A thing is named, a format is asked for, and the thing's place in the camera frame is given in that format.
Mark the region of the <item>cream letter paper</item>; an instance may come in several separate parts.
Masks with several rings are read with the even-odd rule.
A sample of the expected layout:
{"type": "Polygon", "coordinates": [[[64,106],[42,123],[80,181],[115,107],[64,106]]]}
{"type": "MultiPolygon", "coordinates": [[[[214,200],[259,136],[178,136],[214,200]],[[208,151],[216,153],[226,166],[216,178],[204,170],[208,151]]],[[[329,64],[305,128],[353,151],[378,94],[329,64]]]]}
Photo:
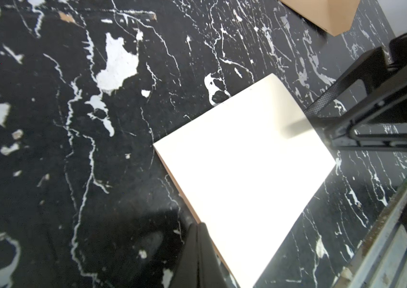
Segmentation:
{"type": "Polygon", "coordinates": [[[274,74],[156,141],[196,220],[252,288],[335,160],[274,74]]]}

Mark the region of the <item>brown kraft envelope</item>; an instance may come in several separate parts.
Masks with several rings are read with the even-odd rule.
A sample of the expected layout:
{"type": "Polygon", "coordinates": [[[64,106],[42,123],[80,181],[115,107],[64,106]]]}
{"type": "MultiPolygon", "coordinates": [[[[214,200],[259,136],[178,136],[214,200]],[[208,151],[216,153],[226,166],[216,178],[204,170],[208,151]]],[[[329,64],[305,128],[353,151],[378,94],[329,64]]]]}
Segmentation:
{"type": "Polygon", "coordinates": [[[351,29],[360,0],[281,0],[332,36],[351,29]]]}

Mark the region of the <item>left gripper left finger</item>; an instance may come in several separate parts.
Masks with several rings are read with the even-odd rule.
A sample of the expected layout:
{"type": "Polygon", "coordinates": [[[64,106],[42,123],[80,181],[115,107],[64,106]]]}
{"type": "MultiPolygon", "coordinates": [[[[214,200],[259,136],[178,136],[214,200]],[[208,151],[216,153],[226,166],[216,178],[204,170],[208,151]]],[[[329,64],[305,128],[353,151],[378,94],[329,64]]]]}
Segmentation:
{"type": "Polygon", "coordinates": [[[170,288],[199,287],[198,225],[191,224],[170,288]]]}

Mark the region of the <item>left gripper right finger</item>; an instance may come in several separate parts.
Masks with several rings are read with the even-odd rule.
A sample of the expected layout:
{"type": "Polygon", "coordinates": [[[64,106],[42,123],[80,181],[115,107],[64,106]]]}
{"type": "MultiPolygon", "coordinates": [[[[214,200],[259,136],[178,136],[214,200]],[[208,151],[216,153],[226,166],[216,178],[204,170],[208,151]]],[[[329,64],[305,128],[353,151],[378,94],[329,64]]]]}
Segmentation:
{"type": "Polygon", "coordinates": [[[227,288],[206,224],[197,226],[197,287],[227,288]]]}

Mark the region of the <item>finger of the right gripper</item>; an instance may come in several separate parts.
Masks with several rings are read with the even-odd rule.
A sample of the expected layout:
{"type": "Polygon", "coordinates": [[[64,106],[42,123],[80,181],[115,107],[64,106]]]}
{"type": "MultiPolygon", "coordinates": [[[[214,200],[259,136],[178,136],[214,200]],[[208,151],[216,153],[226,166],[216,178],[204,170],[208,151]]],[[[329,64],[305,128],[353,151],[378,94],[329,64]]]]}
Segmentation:
{"type": "Polygon", "coordinates": [[[361,80],[370,95],[390,76],[383,48],[375,48],[362,54],[313,104],[305,115],[316,116],[356,81],[361,80]]]}
{"type": "Polygon", "coordinates": [[[326,146],[333,150],[407,152],[407,133],[356,134],[353,128],[323,127],[326,146]]]}

